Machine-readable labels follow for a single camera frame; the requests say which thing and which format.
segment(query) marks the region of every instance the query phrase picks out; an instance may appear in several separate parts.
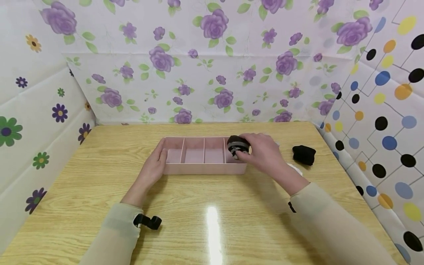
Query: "purple flower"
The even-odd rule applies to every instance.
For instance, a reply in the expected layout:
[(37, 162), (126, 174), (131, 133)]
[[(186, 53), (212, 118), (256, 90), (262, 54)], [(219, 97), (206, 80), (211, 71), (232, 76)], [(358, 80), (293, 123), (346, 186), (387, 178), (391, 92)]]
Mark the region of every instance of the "purple flower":
[(276, 69), (280, 75), (290, 75), (297, 68), (297, 60), (293, 58), (290, 51), (281, 54), (277, 58)]
[(222, 9), (215, 9), (212, 15), (203, 17), (200, 28), (205, 38), (218, 39), (227, 29), (228, 18)]
[(192, 59), (196, 59), (199, 56), (199, 54), (197, 53), (195, 49), (191, 49), (188, 51), (188, 56), (190, 56)]
[(314, 62), (319, 62), (322, 60), (322, 53), (317, 53), (314, 56)]
[(59, 103), (56, 104), (56, 107), (52, 108), (53, 110), (53, 114), (52, 117), (56, 118), (56, 122), (61, 122), (64, 123), (65, 120), (68, 118), (68, 115), (66, 115), (68, 113), (68, 110), (65, 109), (65, 105), (60, 105)]
[(256, 76), (256, 71), (253, 70), (252, 68), (249, 68), (249, 70), (244, 71), (243, 73), (244, 77), (244, 81), (253, 81), (253, 77)]
[(226, 108), (233, 102), (233, 92), (223, 89), (215, 96), (213, 103), (218, 106), (218, 109)]
[(99, 82), (100, 84), (106, 84), (106, 81), (104, 80), (103, 76), (101, 76), (101, 75), (93, 74), (91, 77), (94, 80), (96, 80), (97, 82)]
[(280, 115), (276, 116), (274, 118), (275, 123), (285, 123), (289, 122), (291, 120), (291, 116), (293, 113), (286, 111), (283, 111)]
[(264, 33), (264, 38), (263, 41), (266, 44), (270, 44), (270, 43), (274, 43), (274, 37), (277, 36), (277, 33), (275, 32), (275, 30), (272, 28), (269, 31), (266, 31)]
[(156, 113), (156, 111), (157, 111), (157, 109), (156, 109), (156, 108), (154, 108), (154, 107), (150, 107), (150, 108), (148, 108), (148, 109), (147, 109), (147, 111), (148, 111), (150, 114), (155, 114), (155, 113)]
[(300, 32), (294, 34), (293, 36), (290, 37), (289, 45), (293, 46), (293, 45), (297, 44), (297, 42), (300, 41), (302, 39), (302, 37), (303, 37), (303, 34), (300, 33)]
[(337, 95), (341, 90), (340, 85), (338, 83), (332, 83), (331, 90), (333, 90), (334, 94)]
[(335, 98), (330, 98), (328, 101), (321, 101), (319, 103), (318, 109), (321, 111), (321, 115), (326, 116), (330, 112), (335, 100)]
[(217, 77), (216, 77), (216, 81), (218, 81), (218, 83), (220, 84), (220, 85), (225, 85), (225, 84), (227, 84), (227, 82), (225, 82), (225, 80), (227, 80), (225, 77), (223, 77), (222, 75), (218, 75)]
[(269, 10), (271, 14), (275, 14), (279, 8), (283, 8), (287, 0), (261, 0), (265, 10)]
[(177, 103), (177, 105), (182, 105), (182, 104), (183, 104), (183, 100), (182, 100), (182, 98), (174, 97), (172, 100), (173, 100), (175, 103)]
[(177, 115), (174, 116), (174, 122), (178, 124), (189, 124), (191, 122), (191, 111), (186, 109), (180, 109)]
[(72, 35), (76, 31), (77, 21), (75, 13), (70, 11), (61, 2), (53, 2), (50, 8), (40, 11), (44, 22), (50, 25), (56, 34)]
[(383, 0), (371, 0), (370, 1), (370, 8), (372, 11), (377, 10), (378, 6), (383, 2)]
[(123, 78), (132, 78), (132, 74), (134, 74), (134, 70), (126, 65), (122, 66), (119, 72), (122, 74)]
[(289, 105), (289, 101), (287, 99), (280, 100), (281, 107), (287, 107)]
[(175, 66), (174, 58), (172, 58), (171, 55), (166, 54), (160, 46), (156, 46), (155, 48), (150, 50), (149, 54), (153, 66), (159, 71), (169, 73), (171, 71), (171, 67)]
[(157, 27), (153, 31), (153, 34), (155, 35), (155, 40), (161, 40), (163, 35), (165, 35), (165, 29), (162, 27)]
[(372, 25), (369, 17), (361, 17), (356, 22), (347, 22), (337, 31), (339, 36), (337, 43), (345, 46), (357, 45), (368, 36), (368, 32), (371, 32), (371, 30)]
[(190, 88), (187, 85), (182, 84), (179, 88), (178, 91), (180, 92), (181, 96), (183, 95), (190, 95)]
[(318, 2), (318, 14), (326, 14), (328, 12), (328, 9), (334, 5), (334, 0), (320, 0)]
[(46, 195), (47, 191), (44, 191), (44, 188), (41, 188), (40, 191), (35, 190), (32, 192), (32, 197), (29, 197), (26, 200), (26, 203), (28, 205), (25, 208), (25, 212), (29, 211), (29, 214), (32, 214), (32, 212), (37, 208), (38, 204), (40, 203), (41, 199), (43, 199), (44, 195)]
[(135, 33), (136, 30), (137, 28), (134, 27), (132, 23), (130, 22), (128, 22), (126, 26), (122, 27), (124, 36), (127, 37), (129, 40), (132, 40), (133, 38), (137, 38), (137, 34)]
[(252, 111), (252, 115), (253, 115), (253, 116), (258, 116), (259, 114), (261, 114), (261, 111), (260, 111), (260, 110), (258, 110), (258, 109), (254, 109), (254, 110)]
[(103, 103), (108, 104), (109, 107), (118, 107), (122, 104), (122, 98), (119, 91), (112, 88), (106, 88), (103, 95), (100, 96)]

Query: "green leaf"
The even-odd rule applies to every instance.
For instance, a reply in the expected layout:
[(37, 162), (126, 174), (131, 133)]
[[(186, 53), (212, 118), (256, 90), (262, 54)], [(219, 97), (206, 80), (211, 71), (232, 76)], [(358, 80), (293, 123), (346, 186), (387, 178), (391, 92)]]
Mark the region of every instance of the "green leaf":
[(340, 29), (343, 25), (344, 25), (344, 23), (343, 23), (343, 22), (339, 22), (339, 23), (334, 24), (334, 25), (331, 27), (331, 32), (336, 33), (337, 31), (339, 31), (339, 29)]
[(211, 39), (210, 41), (209, 41), (209, 48), (213, 48), (213, 47), (215, 47), (216, 45), (218, 45), (218, 43), (219, 43), (219, 39)]
[(356, 20), (360, 19), (361, 17), (369, 17), (369, 16), (370, 14), (368, 14), (368, 12), (365, 10), (358, 10), (353, 13), (353, 18)]
[(237, 9), (237, 13), (239, 13), (239, 14), (246, 13), (249, 10), (249, 8), (250, 8), (250, 4), (243, 3)]
[(209, 10), (210, 12), (215, 11), (215, 9), (221, 9), (221, 6), (220, 6), (220, 5), (218, 5), (217, 3), (209, 3), (209, 4), (208, 4), (208, 10)]
[(63, 40), (66, 45), (70, 45), (75, 42), (75, 37), (74, 35), (63, 35)]
[(352, 49), (352, 46), (343, 45), (342, 47), (340, 47), (340, 49), (337, 51), (337, 53), (338, 54), (348, 53), (351, 49)]
[(265, 18), (268, 15), (268, 11), (266, 11), (263, 5), (259, 7), (258, 12), (259, 12), (259, 17), (262, 19), (262, 21), (265, 21)]
[(115, 15), (115, 4), (112, 3), (109, 0), (103, 0), (103, 3), (105, 4), (106, 8)]

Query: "blue dot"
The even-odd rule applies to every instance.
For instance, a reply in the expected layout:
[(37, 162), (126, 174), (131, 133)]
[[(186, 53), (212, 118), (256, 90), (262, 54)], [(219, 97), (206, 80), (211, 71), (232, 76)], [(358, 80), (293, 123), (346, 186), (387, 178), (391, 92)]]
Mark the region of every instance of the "blue dot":
[(412, 191), (411, 187), (404, 182), (396, 183), (395, 191), (400, 197), (407, 200), (412, 199), (412, 196), (414, 195), (414, 192)]
[(352, 84), (350, 85), (350, 90), (355, 91), (358, 89), (358, 82), (353, 81)]
[(406, 116), (402, 119), (402, 126), (406, 129), (412, 129), (417, 125), (417, 119), (413, 116)]
[(386, 136), (382, 141), (383, 147), (387, 150), (395, 150), (397, 147), (397, 141), (393, 136)]
[(374, 197), (375, 195), (377, 195), (377, 189), (374, 186), (367, 186), (366, 191), (367, 191), (367, 194), (370, 195), (371, 197)]
[(382, 71), (375, 77), (375, 84), (378, 86), (385, 85), (390, 80), (390, 74), (387, 71)]
[(356, 138), (350, 138), (349, 139), (349, 145), (353, 149), (358, 149), (359, 148), (359, 141), (358, 141), (358, 139), (356, 139)]

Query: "wooden table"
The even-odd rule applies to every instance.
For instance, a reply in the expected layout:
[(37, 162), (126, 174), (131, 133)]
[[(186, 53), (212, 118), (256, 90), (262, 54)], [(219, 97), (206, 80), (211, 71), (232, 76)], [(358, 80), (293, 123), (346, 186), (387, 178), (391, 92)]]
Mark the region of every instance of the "wooden table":
[[(143, 162), (165, 136), (226, 136), (265, 132), (288, 163), (317, 182), (366, 225), (398, 264), (405, 264), (329, 147), (308, 122), (98, 126), (75, 152), (0, 259), (7, 265), (78, 264), (110, 207), (120, 201)], [(306, 169), (291, 148), (317, 150)], [(288, 195), (248, 166), (241, 176), (164, 176), (148, 194), (148, 216), (132, 264), (324, 264), (290, 226)]]

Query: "beige sleeve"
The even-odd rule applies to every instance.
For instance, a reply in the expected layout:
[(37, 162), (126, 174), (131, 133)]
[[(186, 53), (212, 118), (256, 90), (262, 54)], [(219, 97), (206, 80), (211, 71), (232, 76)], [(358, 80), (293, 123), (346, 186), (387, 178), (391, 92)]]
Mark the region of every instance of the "beige sleeve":
[(140, 208), (115, 204), (79, 264), (129, 265), (140, 234), (133, 224), (139, 213), (143, 213)]
[(380, 242), (317, 184), (290, 198), (296, 215), (306, 221), (334, 264), (396, 265)]

